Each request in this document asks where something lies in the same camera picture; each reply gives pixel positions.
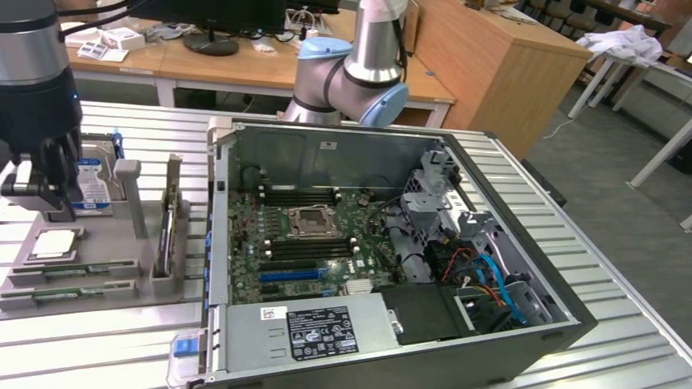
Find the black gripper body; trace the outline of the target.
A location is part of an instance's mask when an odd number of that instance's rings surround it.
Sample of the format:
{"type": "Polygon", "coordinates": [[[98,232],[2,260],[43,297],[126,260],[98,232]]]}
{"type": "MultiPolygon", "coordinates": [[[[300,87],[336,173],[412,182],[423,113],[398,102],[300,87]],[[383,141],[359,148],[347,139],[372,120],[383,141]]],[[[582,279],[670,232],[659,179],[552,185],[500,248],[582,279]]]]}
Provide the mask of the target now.
{"type": "Polygon", "coordinates": [[[62,147],[67,159],[82,154],[83,111],[72,79],[52,79],[34,85],[2,86],[2,141],[14,155],[47,159],[62,147]]]}

